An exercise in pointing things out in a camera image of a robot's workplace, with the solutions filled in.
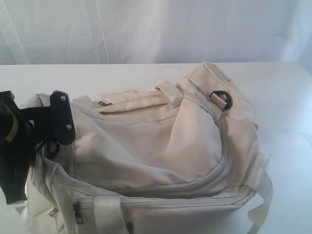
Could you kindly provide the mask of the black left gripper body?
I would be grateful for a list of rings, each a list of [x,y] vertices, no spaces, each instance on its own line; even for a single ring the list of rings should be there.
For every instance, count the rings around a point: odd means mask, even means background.
[[[20,109],[11,91],[0,93],[0,155],[5,159],[32,161],[47,143],[55,143],[52,158],[59,150],[49,107]]]

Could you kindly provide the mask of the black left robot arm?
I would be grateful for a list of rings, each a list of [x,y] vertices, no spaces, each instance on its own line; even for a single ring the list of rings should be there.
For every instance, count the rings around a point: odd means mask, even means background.
[[[48,107],[19,109],[11,91],[0,94],[0,187],[6,203],[26,201],[28,170],[45,143],[55,141]]]

